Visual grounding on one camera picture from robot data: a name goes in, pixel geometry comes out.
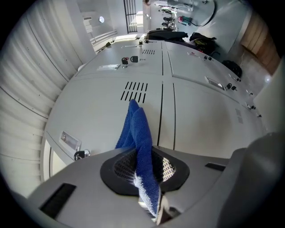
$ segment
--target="corrugated wall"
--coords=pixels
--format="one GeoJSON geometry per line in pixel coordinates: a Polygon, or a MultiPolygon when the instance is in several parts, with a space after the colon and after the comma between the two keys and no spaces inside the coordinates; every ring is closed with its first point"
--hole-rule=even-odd
{"type": "Polygon", "coordinates": [[[70,39],[82,28],[64,28],[70,18],[58,14],[58,4],[72,5],[72,14],[80,14],[74,0],[38,1],[15,26],[0,57],[0,169],[23,196],[41,183],[42,136],[58,95],[78,67],[95,56],[87,34],[86,40],[70,39]],[[82,57],[86,47],[90,50],[82,57]]]}

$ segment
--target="blue towel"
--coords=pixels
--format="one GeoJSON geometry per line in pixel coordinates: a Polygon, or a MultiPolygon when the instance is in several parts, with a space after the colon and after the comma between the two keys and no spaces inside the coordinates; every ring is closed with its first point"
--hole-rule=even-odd
{"type": "Polygon", "coordinates": [[[129,103],[128,113],[116,149],[129,146],[135,147],[138,152],[134,184],[148,210],[156,217],[160,188],[152,171],[151,131],[143,108],[140,108],[135,100],[131,100],[129,103]]]}

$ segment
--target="towel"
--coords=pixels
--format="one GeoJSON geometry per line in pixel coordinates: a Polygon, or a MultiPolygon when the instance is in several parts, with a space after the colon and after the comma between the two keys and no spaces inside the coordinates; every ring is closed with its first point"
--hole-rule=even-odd
{"type": "Polygon", "coordinates": [[[147,117],[135,100],[129,103],[124,127],[116,145],[117,148],[135,147],[137,150],[137,167],[134,185],[149,212],[156,218],[160,200],[160,188],[152,171],[151,131],[147,117]]]}

